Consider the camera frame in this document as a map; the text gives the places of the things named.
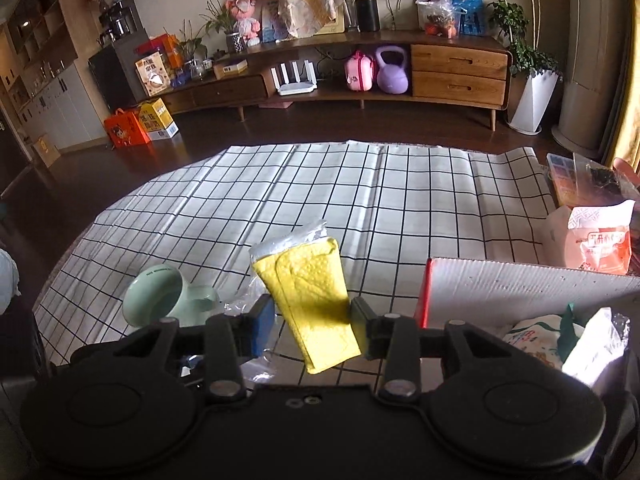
light green mug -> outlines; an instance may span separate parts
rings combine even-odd
[[[122,300],[124,319],[137,328],[161,317],[175,317],[180,326],[202,325],[224,311],[212,287],[191,285],[180,270],[165,264],[143,270]]]

drawer handle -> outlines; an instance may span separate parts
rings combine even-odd
[[[474,63],[473,59],[468,59],[466,57],[450,57],[449,61],[451,61],[451,60],[453,60],[453,61],[463,61],[464,63],[469,64],[469,65],[473,65],[473,63]]]
[[[466,90],[467,92],[471,92],[472,91],[471,86],[464,86],[464,85],[449,85],[449,88],[451,88],[451,89],[463,89],[463,90]]]

dark wooden floor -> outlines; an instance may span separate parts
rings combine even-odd
[[[30,171],[2,200],[8,217],[0,242],[18,264],[16,301],[31,306],[50,270],[95,216],[158,174],[214,155],[228,146],[348,139],[451,146],[502,153],[533,146],[541,162],[548,152],[566,153],[549,128],[527,137],[499,123],[492,133],[489,113],[474,108],[415,103],[296,103],[287,110],[204,110],[177,116],[180,134],[125,150],[91,148],[63,155],[49,171]]]

black cylindrical speaker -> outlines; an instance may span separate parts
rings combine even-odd
[[[361,32],[380,30],[377,0],[356,0],[356,15]]]

kettlebell handle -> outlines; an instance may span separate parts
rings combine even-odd
[[[380,66],[380,68],[384,68],[386,66],[386,63],[382,59],[383,52],[397,52],[398,54],[402,54],[402,64],[400,65],[400,68],[402,68],[402,70],[406,69],[406,51],[404,50],[404,48],[397,45],[388,45],[388,46],[378,47],[376,49],[376,61],[378,62],[378,65]]]

